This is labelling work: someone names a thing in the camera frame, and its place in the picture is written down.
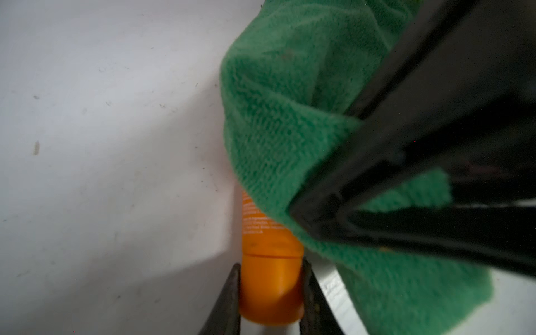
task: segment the bottle cap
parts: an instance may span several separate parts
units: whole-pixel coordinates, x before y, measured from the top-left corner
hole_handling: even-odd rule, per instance
[[[253,322],[277,326],[303,317],[301,258],[243,255],[240,314]]]

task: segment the orange tube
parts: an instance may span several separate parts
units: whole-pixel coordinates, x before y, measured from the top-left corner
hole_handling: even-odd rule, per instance
[[[264,215],[244,192],[240,314],[264,325],[286,325],[303,317],[303,245]]]

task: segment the white wall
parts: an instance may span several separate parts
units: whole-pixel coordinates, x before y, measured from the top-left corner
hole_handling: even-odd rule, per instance
[[[199,330],[240,260],[218,67],[261,2],[0,2],[2,334]],[[520,282],[466,333],[536,332]]]

